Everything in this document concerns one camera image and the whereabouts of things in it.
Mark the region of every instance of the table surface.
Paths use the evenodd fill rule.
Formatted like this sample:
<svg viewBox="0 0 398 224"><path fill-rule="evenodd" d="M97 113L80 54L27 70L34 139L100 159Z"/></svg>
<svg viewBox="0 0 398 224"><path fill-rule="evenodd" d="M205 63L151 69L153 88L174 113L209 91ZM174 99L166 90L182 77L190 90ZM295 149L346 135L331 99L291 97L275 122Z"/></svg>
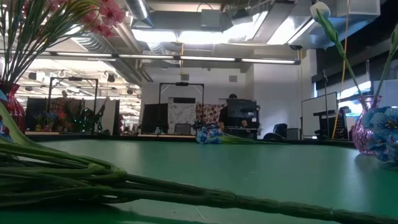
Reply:
<svg viewBox="0 0 398 224"><path fill-rule="evenodd" d="M398 172L342 147L200 145L189 142L77 140L46 142L157 179L241 195L309 203L398 218ZM3 210L0 223L330 223L239 209L139 200L99 208Z"/></svg>

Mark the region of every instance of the black speaker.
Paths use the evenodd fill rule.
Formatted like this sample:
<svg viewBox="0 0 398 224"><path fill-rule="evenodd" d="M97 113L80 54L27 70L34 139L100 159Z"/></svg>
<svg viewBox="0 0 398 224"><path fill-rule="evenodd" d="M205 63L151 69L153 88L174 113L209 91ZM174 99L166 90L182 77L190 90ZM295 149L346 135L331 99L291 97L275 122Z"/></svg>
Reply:
<svg viewBox="0 0 398 224"><path fill-rule="evenodd" d="M108 75L108 82L114 83L115 81L116 81L116 79L114 78L114 74L109 74Z"/></svg>
<svg viewBox="0 0 398 224"><path fill-rule="evenodd" d="M28 75L29 79L31 80L36 80L37 79L37 73L35 72L30 72Z"/></svg>
<svg viewBox="0 0 398 224"><path fill-rule="evenodd" d="M127 94L128 94L128 95L132 95L132 94L133 94L132 88L128 88L128 89L127 89Z"/></svg>

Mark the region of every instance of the glass vase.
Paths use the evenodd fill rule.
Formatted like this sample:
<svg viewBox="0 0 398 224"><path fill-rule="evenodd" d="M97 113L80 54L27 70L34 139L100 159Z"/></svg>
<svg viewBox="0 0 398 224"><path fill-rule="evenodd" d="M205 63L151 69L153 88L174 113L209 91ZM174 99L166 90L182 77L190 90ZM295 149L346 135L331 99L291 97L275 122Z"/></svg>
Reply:
<svg viewBox="0 0 398 224"><path fill-rule="evenodd" d="M0 100L6 107L8 113L12 116L19 130L25 134L25 110L15 98L15 93L19 88L18 84L9 82L0 82L0 90L7 96L8 102ZM0 132L9 135L9 130L4 125L1 126Z"/></svg>
<svg viewBox="0 0 398 224"><path fill-rule="evenodd" d="M368 128L364 128L363 116L368 113L370 108L378 108L381 98L382 96L378 96L375 104L373 104L374 96L364 96L363 98L361 97L358 98L359 102L362 105L363 110L361 116L359 116L353 128L353 142L355 147L359 150L360 153L371 154L371 155L376 154L376 152L370 151L368 149L368 142L373 140L373 132Z"/></svg>

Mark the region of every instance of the yellow cable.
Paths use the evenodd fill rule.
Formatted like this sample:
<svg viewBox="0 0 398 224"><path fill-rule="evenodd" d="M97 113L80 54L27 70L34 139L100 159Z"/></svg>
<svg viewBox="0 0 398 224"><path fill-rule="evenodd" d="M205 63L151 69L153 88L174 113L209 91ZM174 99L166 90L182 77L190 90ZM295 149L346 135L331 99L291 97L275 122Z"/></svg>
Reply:
<svg viewBox="0 0 398 224"><path fill-rule="evenodd" d="M350 10L351 10L351 1L348 0L348 12L347 12L347 21L346 21L346 36L345 36L346 39L345 39L345 43L344 43L344 54L347 53L348 19L349 19L349 11ZM344 77L345 77L345 75L346 75L346 61L344 60L343 61L343 76L341 77L340 99L341 99L341 93L343 92L343 85L344 85ZM333 134L331 136L332 139L335 138L339 112L340 112L340 109L337 108L336 118L335 118L335 126L333 127Z"/></svg>

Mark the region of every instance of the computer monitor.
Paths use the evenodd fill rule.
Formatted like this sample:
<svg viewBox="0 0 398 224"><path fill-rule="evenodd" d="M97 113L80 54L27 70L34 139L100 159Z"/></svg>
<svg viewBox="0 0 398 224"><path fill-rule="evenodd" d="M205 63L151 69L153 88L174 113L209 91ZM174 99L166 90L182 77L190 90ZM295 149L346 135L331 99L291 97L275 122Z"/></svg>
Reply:
<svg viewBox="0 0 398 224"><path fill-rule="evenodd" d="M229 118L253 118L257 111L256 100L226 100Z"/></svg>

